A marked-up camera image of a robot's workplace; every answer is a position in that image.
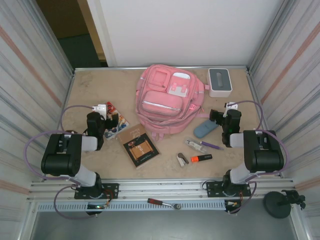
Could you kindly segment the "white tissue box grey top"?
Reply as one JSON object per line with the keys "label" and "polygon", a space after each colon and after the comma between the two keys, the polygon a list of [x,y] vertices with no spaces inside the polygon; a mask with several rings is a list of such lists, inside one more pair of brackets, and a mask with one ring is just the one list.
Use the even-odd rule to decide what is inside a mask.
{"label": "white tissue box grey top", "polygon": [[233,90],[229,70],[209,68],[207,71],[206,90],[212,98],[228,98]]}

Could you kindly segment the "aluminium table border rail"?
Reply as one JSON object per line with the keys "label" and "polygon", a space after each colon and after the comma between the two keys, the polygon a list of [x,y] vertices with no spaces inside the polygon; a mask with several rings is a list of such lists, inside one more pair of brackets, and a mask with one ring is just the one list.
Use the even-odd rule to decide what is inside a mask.
{"label": "aluminium table border rail", "polygon": [[[178,69],[185,70],[194,70],[194,69],[209,69],[209,68],[218,68],[218,69],[243,69],[247,70],[246,65],[192,65],[192,66],[174,66]],[[104,71],[104,70],[145,70],[147,66],[126,66],[126,67],[81,67],[75,68],[74,73],[84,72],[84,71]]]}

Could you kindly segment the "white door frame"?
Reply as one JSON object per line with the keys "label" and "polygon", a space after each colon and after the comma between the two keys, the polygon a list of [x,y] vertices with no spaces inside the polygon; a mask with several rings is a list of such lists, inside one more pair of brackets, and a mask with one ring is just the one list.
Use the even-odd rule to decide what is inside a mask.
{"label": "white door frame", "polygon": [[100,0],[87,0],[92,19],[97,30],[97,34],[109,67],[117,67],[114,48],[112,45],[107,22],[103,13],[103,7]]}

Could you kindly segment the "clear plastic tube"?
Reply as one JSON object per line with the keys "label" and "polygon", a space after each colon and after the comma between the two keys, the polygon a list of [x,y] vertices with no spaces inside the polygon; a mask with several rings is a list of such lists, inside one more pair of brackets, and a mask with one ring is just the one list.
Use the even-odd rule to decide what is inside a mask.
{"label": "clear plastic tube", "polygon": [[198,141],[195,141],[195,140],[193,140],[193,139],[186,139],[186,140],[185,140],[185,143],[186,143],[189,147],[193,148],[193,149],[196,150],[196,151],[199,151],[199,152],[201,152],[201,153],[206,153],[206,152],[207,152],[206,147],[205,147],[204,145],[202,145],[202,144],[201,144],[200,142],[198,142]]}

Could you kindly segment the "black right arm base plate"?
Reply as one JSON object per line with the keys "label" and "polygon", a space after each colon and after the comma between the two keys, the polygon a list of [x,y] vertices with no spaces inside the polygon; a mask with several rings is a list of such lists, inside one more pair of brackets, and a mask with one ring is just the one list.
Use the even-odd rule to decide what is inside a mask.
{"label": "black right arm base plate", "polygon": [[205,184],[209,198],[249,197],[252,194],[249,184],[224,183],[223,181],[209,181]]}

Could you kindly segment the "orange black highlighter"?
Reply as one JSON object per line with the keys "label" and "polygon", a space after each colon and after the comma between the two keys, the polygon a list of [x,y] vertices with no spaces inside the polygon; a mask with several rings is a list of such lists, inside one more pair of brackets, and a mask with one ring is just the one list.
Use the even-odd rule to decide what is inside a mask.
{"label": "orange black highlighter", "polygon": [[192,156],[191,162],[192,163],[198,163],[206,160],[211,160],[213,156],[211,154],[204,154],[204,155],[198,155],[198,156]]}

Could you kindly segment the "pink backpack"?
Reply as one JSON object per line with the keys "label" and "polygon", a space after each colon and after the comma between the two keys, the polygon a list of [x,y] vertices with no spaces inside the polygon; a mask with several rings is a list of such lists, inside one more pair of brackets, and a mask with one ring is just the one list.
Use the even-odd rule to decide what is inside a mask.
{"label": "pink backpack", "polygon": [[135,111],[139,122],[154,140],[181,133],[202,114],[205,91],[209,85],[186,70],[154,64],[140,76],[135,93]]}

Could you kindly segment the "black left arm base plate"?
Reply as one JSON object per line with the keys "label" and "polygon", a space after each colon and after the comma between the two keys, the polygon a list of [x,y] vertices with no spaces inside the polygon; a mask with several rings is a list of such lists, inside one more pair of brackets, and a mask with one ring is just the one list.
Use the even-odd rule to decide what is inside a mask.
{"label": "black left arm base plate", "polygon": [[77,187],[74,193],[76,200],[107,200],[117,199],[119,194],[118,183],[102,183],[101,186]]}

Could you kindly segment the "purple pen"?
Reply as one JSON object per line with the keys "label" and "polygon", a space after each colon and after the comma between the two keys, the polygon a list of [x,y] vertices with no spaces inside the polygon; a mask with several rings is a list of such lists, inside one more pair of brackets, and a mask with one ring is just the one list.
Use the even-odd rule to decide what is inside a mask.
{"label": "purple pen", "polygon": [[201,141],[200,144],[203,146],[212,148],[212,149],[216,149],[216,150],[223,150],[224,149],[223,147],[220,147],[220,146],[217,146],[217,145],[205,142],[205,141]]}

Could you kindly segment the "blue glasses case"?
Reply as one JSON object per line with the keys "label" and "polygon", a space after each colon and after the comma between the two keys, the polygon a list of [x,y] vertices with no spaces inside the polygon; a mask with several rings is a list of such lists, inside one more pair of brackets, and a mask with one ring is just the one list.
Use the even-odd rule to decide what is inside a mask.
{"label": "blue glasses case", "polygon": [[194,129],[193,135],[198,139],[202,139],[218,127],[219,125],[215,121],[208,119]]}

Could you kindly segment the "small white brown stapler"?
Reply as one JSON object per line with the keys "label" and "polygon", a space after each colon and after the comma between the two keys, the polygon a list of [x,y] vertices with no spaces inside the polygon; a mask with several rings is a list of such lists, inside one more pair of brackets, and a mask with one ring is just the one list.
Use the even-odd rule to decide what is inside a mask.
{"label": "small white brown stapler", "polygon": [[177,154],[177,160],[181,167],[184,167],[185,165],[189,164],[189,161],[186,159],[186,157],[180,152]]}

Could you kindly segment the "aluminium mounting rail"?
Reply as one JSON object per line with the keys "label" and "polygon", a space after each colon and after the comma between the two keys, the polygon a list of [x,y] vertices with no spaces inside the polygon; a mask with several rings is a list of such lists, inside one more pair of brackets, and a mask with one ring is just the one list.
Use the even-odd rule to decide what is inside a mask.
{"label": "aluminium mounting rail", "polygon": [[[204,200],[208,198],[204,190],[204,178],[176,179],[103,179],[103,183],[118,183],[118,201],[145,201],[148,198],[157,200]],[[271,191],[293,190],[295,184],[290,178],[260,177],[257,182],[255,198],[262,198]],[[63,187],[70,183],[65,180],[33,182],[27,196],[29,202],[51,202]]]}

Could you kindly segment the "brown hardcover book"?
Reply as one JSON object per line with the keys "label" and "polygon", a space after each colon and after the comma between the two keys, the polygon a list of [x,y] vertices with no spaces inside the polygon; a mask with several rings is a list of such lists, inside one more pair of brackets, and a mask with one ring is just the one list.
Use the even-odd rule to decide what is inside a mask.
{"label": "brown hardcover book", "polygon": [[129,156],[136,169],[160,155],[142,124],[120,132],[116,139]]}

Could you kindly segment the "black round clamp mount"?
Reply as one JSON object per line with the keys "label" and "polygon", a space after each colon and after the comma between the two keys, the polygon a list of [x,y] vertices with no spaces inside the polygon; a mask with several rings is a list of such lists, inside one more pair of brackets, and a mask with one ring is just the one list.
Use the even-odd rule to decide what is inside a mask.
{"label": "black round clamp mount", "polygon": [[266,212],[276,219],[285,219],[291,214],[292,205],[306,207],[306,197],[296,190],[282,190],[268,192],[263,198],[263,207]]}

